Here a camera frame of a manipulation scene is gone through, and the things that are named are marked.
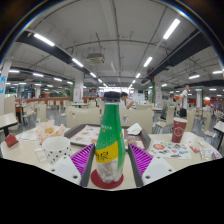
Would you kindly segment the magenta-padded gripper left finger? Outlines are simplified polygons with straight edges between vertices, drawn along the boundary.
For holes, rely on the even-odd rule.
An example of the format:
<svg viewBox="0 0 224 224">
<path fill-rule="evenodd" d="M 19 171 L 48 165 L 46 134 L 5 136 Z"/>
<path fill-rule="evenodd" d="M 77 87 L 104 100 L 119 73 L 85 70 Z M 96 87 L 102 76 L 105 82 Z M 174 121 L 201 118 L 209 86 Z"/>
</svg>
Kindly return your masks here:
<svg viewBox="0 0 224 224">
<path fill-rule="evenodd" d="M 50 172 L 74 184 L 86 187 L 90 178 L 95 144 L 92 143 L 72 156 L 61 157 Z"/>
</svg>

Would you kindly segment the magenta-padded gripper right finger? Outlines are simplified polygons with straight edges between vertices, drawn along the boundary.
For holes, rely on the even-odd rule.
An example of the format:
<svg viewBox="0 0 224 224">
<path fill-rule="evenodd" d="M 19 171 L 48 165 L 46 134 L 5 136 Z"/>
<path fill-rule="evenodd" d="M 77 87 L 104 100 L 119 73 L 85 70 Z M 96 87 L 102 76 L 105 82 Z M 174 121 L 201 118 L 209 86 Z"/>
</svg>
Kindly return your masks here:
<svg viewBox="0 0 224 224">
<path fill-rule="evenodd" d="M 175 172 L 165 159 L 152 156 L 133 144 L 128 145 L 128 154 L 137 187 L 143 187 Z"/>
</svg>

